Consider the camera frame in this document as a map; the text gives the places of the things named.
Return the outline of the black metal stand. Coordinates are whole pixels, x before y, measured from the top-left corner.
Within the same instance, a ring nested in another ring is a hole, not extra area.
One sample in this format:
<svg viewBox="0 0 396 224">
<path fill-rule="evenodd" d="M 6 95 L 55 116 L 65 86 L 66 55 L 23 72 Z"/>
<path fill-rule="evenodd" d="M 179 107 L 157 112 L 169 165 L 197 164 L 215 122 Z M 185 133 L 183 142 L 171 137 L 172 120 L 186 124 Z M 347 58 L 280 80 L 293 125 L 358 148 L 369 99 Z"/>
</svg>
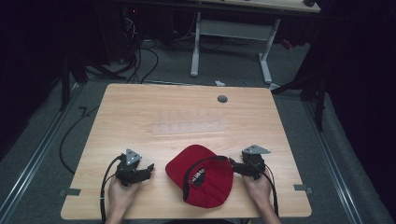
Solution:
<svg viewBox="0 0 396 224">
<path fill-rule="evenodd" d="M 300 99 L 304 102 L 314 100 L 316 107 L 314 110 L 314 123 L 320 132 L 323 131 L 322 117 L 325 109 L 324 101 L 326 94 L 327 72 L 315 72 L 309 75 L 295 78 L 283 86 L 271 90 L 272 94 L 279 94 L 286 90 L 300 89 Z"/>
<path fill-rule="evenodd" d="M 73 76 L 77 83 L 85 84 L 88 82 L 88 75 L 86 66 L 93 67 L 101 74 L 113 79 L 123 79 L 118 72 L 112 72 L 101 64 L 89 60 L 80 54 L 66 53 L 61 62 L 61 83 L 62 83 L 62 98 L 61 98 L 61 111 L 65 111 L 70 104 L 70 75 Z"/>
</svg>

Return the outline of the white metal frame desk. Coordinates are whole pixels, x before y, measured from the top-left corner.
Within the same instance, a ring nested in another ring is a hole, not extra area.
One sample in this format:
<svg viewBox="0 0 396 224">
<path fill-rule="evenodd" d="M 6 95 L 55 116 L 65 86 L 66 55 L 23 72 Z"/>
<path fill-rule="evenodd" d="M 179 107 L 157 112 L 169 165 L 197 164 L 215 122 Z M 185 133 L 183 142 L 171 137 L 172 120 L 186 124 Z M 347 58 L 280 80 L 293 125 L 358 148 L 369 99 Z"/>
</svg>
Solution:
<svg viewBox="0 0 396 224">
<path fill-rule="evenodd" d="M 191 58 L 191 76 L 199 75 L 200 40 L 204 35 L 264 41 L 266 46 L 258 54 L 264 82 L 272 84 L 267 57 L 273 45 L 282 16 L 316 16 L 321 8 L 316 0 L 131 0 L 142 7 L 169 7 L 196 12 L 194 49 Z M 232 16 L 273 16 L 269 24 L 257 21 L 226 21 L 203 19 L 206 13 L 230 13 Z"/>
</svg>

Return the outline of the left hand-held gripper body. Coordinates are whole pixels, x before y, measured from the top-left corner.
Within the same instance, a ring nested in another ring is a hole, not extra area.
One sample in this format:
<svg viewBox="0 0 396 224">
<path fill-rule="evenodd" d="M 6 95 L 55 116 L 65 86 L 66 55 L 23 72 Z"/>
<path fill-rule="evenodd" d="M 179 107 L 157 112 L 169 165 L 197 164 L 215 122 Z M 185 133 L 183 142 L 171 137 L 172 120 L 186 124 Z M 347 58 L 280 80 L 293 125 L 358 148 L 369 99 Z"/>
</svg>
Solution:
<svg viewBox="0 0 396 224">
<path fill-rule="evenodd" d="M 117 166 L 116 178 L 124 187 L 129 187 L 147 179 L 147 172 L 137 169 L 141 159 L 142 156 L 130 148 L 127 148 L 126 152 L 121 155 L 121 161 Z"/>
</svg>

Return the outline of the person's right hand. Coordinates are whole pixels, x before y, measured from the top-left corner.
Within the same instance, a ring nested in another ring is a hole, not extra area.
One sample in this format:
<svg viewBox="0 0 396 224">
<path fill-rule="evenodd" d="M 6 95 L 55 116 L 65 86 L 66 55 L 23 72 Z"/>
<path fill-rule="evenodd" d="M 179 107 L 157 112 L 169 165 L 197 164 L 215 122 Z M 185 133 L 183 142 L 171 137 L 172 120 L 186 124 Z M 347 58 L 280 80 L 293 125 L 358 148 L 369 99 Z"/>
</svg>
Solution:
<svg viewBox="0 0 396 224">
<path fill-rule="evenodd" d="M 258 179 L 246 175 L 242 176 L 249 198 L 253 201 L 258 211 L 263 214 L 274 211 L 274 207 L 270 202 L 272 187 L 266 175 L 267 172 Z"/>
</svg>

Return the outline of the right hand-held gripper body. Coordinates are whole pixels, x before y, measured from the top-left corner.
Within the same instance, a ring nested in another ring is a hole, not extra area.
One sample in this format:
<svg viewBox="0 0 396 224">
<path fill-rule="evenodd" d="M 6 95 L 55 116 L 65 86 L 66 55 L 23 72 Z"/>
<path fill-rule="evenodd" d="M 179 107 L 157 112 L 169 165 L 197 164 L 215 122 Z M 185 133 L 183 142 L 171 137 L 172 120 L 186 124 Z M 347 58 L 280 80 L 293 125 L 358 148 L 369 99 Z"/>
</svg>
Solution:
<svg viewBox="0 0 396 224">
<path fill-rule="evenodd" d="M 243 175 L 251 176 L 254 180 L 261 177 L 265 171 L 265 162 L 262 154 L 269 154 L 270 150 L 258 145 L 251 145 L 242 150 L 242 160 L 245 165 Z"/>
</svg>

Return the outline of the red baseball cap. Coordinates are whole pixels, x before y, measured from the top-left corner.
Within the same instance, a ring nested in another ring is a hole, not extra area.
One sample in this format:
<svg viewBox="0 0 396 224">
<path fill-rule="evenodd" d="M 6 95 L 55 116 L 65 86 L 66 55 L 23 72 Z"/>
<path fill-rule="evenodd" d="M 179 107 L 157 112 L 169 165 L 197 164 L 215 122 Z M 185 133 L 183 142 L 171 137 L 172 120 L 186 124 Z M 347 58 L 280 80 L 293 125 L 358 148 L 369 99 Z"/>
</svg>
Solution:
<svg viewBox="0 0 396 224">
<path fill-rule="evenodd" d="M 202 208 L 224 204 L 233 186 L 230 160 L 201 145 L 183 149 L 166 164 L 165 172 L 182 190 L 185 203 Z"/>
</svg>

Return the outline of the person's left hand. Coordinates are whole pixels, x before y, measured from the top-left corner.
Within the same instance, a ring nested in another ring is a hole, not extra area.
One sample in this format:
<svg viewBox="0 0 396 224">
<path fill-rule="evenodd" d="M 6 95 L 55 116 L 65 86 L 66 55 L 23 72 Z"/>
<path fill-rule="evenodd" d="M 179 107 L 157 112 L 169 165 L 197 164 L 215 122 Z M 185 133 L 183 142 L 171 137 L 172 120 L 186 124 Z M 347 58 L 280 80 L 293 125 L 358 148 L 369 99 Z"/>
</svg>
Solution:
<svg viewBox="0 0 396 224">
<path fill-rule="evenodd" d="M 134 197 L 138 192 L 141 184 L 135 183 L 129 187 L 125 187 L 121 184 L 121 182 L 113 177 L 111 179 L 109 189 L 108 189 L 108 197 L 109 197 L 109 215 L 110 218 L 123 218 L 124 214 L 130 208 L 134 201 Z"/>
</svg>

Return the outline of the metal floor rail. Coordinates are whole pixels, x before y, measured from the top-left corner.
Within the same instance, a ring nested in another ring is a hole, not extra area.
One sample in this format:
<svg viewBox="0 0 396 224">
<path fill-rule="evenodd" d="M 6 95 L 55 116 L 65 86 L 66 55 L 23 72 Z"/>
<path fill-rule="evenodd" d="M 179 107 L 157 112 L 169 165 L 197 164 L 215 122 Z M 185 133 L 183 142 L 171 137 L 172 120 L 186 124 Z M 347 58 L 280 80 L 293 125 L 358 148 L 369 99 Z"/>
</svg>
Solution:
<svg viewBox="0 0 396 224">
<path fill-rule="evenodd" d="M 27 127 L 6 157 L 0 161 L 0 224 L 8 223 L 46 157 L 70 105 L 83 88 L 84 84 L 73 84 L 69 102 L 62 105 L 62 85 L 57 84 L 49 98 L 29 118 Z"/>
<path fill-rule="evenodd" d="M 304 107 L 304 111 L 309 117 L 310 123 L 315 130 L 317 139 L 320 144 L 320 149 L 323 154 L 325 164 L 327 166 L 328 172 L 334 184 L 335 190 L 337 192 L 338 198 L 343 205 L 345 210 L 347 219 L 350 224 L 362 224 L 361 215 L 357 209 L 357 206 L 352 198 L 351 192 L 347 183 L 339 169 L 339 166 L 335 160 L 335 157 L 332 154 L 331 148 L 328 144 L 328 141 L 325 137 L 323 131 L 319 129 L 319 126 L 316 124 L 315 120 L 315 112 L 312 108 L 312 105 L 307 102 L 302 102 Z"/>
</svg>

